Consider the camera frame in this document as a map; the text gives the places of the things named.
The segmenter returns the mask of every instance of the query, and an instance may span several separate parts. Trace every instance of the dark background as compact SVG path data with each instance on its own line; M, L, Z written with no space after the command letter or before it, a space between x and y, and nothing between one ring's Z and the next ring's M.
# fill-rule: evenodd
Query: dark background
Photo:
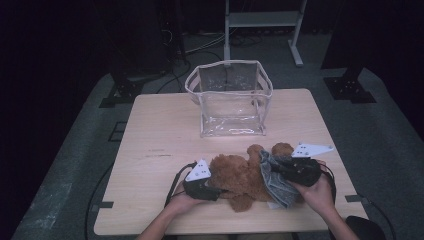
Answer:
M168 67L165 62L172 62L175 48L161 47L160 29L176 26L173 1L140 0L142 5L134 8L136 2L0 3L1 239L15 231L87 96L110 72L111 59L141 73L162 71ZM183 31L223 31L224 1L199 2L181 1ZM423 136L423 3L346 2L309 1L302 32L335 31L323 68L346 67L346 56L361 53L353 54L354 59L383 79ZM232 1L235 10L242 5ZM246 6L253 11L291 10L299 2L247 1ZM372 49L372 54L363 49Z

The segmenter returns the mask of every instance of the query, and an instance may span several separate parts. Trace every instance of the clear plastic bag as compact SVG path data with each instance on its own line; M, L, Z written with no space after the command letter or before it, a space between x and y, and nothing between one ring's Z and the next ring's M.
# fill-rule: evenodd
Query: clear plastic bag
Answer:
M272 83L258 61L198 66L185 88L201 109L201 137L265 135Z

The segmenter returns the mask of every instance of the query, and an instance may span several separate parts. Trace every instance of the plush toy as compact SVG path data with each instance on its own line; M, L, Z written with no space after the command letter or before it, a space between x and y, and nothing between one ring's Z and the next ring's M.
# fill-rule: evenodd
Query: plush toy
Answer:
M220 154L210 163L212 176L209 185L228 190L221 193L220 198L228 199L235 212L249 210L254 201L273 201L261 173L261 150L264 150L262 146L253 144L247 149L247 161L238 155ZM273 156L290 156L293 150L288 143L277 143L271 153Z

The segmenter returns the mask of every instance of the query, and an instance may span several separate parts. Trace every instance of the black cable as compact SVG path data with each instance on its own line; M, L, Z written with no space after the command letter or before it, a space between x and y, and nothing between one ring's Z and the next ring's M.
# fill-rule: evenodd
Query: black cable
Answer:
M84 238L86 240L88 240L88 214L90 213L90 207L91 207L91 203L92 203L93 198L94 198L94 194L97 192L97 189L99 188L100 183L103 181L103 179L105 178L107 173L112 169L114 163L115 163L115 161L113 161L112 164L109 165L109 167L106 169L106 171L100 177L100 179L97 181L96 186L94 187L94 190L91 193L90 201L88 202L87 210L85 212Z
M383 218L387 221L387 224L389 225L390 232L391 232L391 234L392 234L392 238L393 238L393 240L396 240L396 232L395 232L395 229L394 229L394 227L393 227L392 223L390 222L390 219L389 219L389 218L387 217L387 215L384 213L384 211L383 211L383 210L382 210L379 206L377 206L377 204L376 204L375 202L373 202L373 201L369 200L367 197L364 197L364 195L362 195L362 194L360 194L360 193L358 193L358 192L357 192L357 194L358 194L361 198L366 199L366 200L368 201L368 203L369 203L369 204L371 204L373 207L375 207L375 209L377 209L377 211L378 211L378 212L380 212L380 214L383 216Z
M198 50L198 51L194 51L194 52L191 52L191 53L187 54L187 56L190 56L190 55L193 55L193 54L196 54L196 53L208 53L208 54L212 54L215 57L217 57L219 59L219 61L222 61L222 58L218 54L216 54L214 52L211 52L211 51L200 51L200 50Z
M239 35L235 35L235 36L230 38L230 46L231 47L240 47L241 45L243 45L244 41L245 41L245 38L243 38Z
M321 170L322 174L328 177L328 180L330 181L330 187L331 187L331 195L333 197L333 202L336 203L336 195L337 195L337 187L336 187L336 179L334 177L333 171L327 165L318 163L319 165L323 166L327 171Z
M169 80L169 81L167 81L166 83L164 83L157 91L156 91L156 94L158 94L166 85L168 85L169 83L171 83L172 81L174 81L174 80L177 80L178 82L180 82L179 80L178 80L178 78L180 78L180 77L182 77L182 76L184 76L186 73L188 73L188 71L190 71L190 69L191 69L191 63L187 60L187 65L188 65L188 68L187 68L187 70L184 72L184 73L182 73L182 74L180 74L179 76L175 76L174 78L172 78L171 80Z
M251 37L244 37L245 40L247 39L247 40L250 40L251 42L250 43L246 43L245 40L244 40L241 45L234 46L234 47L237 47L237 48L248 48L248 47L252 47L252 46L254 46L256 44L259 44L259 43L261 43L263 41L263 39L262 39L262 37L260 35L257 36L257 37L259 38L258 41L256 41L255 39L253 39Z
M174 70L171 70L171 74L175 77L175 79L177 80L177 84L178 84L178 92L182 92L182 88L183 88L183 86L182 86L182 84L181 84L181 82L180 82L180 79L179 79L179 76L177 76L175 73L174 73Z
M217 33L210 33L210 34L204 34L204 33L193 33L193 34L189 34L192 36L198 36L198 37L204 37L204 38L211 38L211 39L216 39L217 36L221 37L222 33L217 32Z
M161 73L158 73L157 75L153 75L151 77L142 78L140 80L131 80L131 83L134 83L134 84L137 84L137 83L144 84L146 82L158 80L160 78L165 77L169 72L170 72L170 70L166 70L166 71L163 71Z
M172 193L174 193L175 187L177 186L178 180L180 179L181 173L186 169L186 168L194 168L196 166L196 162L194 163L190 163L185 165L183 168L181 168L181 170L175 175L174 181L172 182L171 188L169 189L168 195L166 196L166 200L165 200L165 206L168 205L168 203L171 201L172 198Z

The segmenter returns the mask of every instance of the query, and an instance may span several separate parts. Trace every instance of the gray fabric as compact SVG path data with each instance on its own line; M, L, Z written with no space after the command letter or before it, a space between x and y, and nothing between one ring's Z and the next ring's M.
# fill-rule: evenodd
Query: gray fabric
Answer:
M269 152L261 150L261 172L264 178L265 186L268 193L272 196L276 203L288 208L296 200L299 192L288 183L279 173L271 172L271 163L279 164L284 160L289 160L290 157L275 158Z

